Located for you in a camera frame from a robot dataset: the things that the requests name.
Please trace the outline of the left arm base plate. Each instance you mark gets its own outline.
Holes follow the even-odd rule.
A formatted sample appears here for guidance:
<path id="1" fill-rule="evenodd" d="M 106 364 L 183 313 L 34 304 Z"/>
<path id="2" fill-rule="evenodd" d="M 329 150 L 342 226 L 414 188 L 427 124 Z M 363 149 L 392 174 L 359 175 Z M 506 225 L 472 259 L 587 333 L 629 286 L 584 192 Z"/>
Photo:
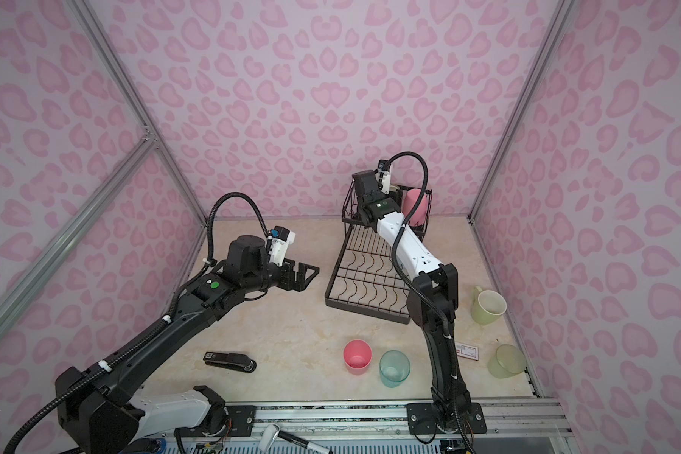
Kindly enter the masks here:
<path id="1" fill-rule="evenodd" d="M 200 425 L 181 428 L 181 437 L 249 437 L 255 425 L 257 407 L 251 405 L 213 406 Z"/>

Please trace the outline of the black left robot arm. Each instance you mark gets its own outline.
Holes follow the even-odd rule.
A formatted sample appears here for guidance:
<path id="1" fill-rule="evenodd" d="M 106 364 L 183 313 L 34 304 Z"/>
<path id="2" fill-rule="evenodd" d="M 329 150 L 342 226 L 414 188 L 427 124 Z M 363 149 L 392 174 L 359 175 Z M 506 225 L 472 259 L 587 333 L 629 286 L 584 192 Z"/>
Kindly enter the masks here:
<path id="1" fill-rule="evenodd" d="M 226 402 L 207 385 L 179 395 L 136 394 L 183 345 L 249 301 L 251 293 L 263 295 L 272 288 L 304 291 L 320 270 L 287 259 L 288 243 L 275 231 L 266 239 L 240 236 L 232 241 L 227 259 L 212 261 L 210 272 L 187 282 L 168 314 L 86 370 L 64 371 L 56 379 L 55 398 L 17 429 L 5 452 L 17 452 L 51 412 L 76 443 L 77 453 L 122 453 L 149 435 L 183 429 L 227 434 Z"/>

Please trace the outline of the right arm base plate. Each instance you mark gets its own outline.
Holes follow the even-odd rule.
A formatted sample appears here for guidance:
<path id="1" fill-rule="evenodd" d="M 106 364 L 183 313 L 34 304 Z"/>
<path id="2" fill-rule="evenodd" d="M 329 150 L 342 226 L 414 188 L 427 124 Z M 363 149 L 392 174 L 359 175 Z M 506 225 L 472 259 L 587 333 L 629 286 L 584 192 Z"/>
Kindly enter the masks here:
<path id="1" fill-rule="evenodd" d="M 463 406 L 455 414 L 444 414 L 432 403 L 410 403 L 405 409 L 410 434 L 419 437 L 458 433 L 458 423 L 468 435 L 488 432 L 482 405 L 477 402 Z"/>

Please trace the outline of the pink plastic cup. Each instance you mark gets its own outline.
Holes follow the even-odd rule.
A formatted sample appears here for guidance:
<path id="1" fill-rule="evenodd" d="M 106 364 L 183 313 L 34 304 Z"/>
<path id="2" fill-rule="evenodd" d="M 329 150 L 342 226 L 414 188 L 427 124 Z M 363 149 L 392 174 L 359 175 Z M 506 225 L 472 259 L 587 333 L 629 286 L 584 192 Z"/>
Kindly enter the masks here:
<path id="1" fill-rule="evenodd" d="M 423 192 L 420 188 L 409 189 L 402 201 L 402 213 L 408 216 L 414 207 L 416 210 L 410 217 L 410 226 L 424 226 L 429 215 L 429 193 Z"/>
<path id="2" fill-rule="evenodd" d="M 365 340 L 350 340 L 342 352 L 346 369 L 352 375 L 364 374 L 373 360 L 373 350 Z"/>

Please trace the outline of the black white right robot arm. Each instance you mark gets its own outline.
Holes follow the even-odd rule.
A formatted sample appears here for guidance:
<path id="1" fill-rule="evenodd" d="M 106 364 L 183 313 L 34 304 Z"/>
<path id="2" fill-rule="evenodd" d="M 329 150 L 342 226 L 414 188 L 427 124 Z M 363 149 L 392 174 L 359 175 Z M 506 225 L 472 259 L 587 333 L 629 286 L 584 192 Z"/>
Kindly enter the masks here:
<path id="1" fill-rule="evenodd" d="M 358 218 L 391 247 L 391 263 L 409 289 L 407 310 L 423 332 L 431 363 L 431 395 L 437 426 L 461 431 L 471 397 L 463 382 L 454 342 L 459 306 L 458 273 L 444 264 L 409 227 L 410 219 L 382 190 L 374 170 L 353 175 Z"/>

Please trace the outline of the teal translucent plastic cup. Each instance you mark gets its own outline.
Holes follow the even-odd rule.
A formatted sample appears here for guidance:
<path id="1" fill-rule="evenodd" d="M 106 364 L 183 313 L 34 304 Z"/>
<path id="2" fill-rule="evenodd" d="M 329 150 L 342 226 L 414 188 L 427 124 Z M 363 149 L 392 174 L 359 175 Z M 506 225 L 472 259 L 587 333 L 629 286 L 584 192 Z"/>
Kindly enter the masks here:
<path id="1" fill-rule="evenodd" d="M 383 354 L 379 362 L 379 376 L 387 388 L 396 388 L 409 376 L 412 370 L 409 358 L 398 350 L 389 350 Z"/>

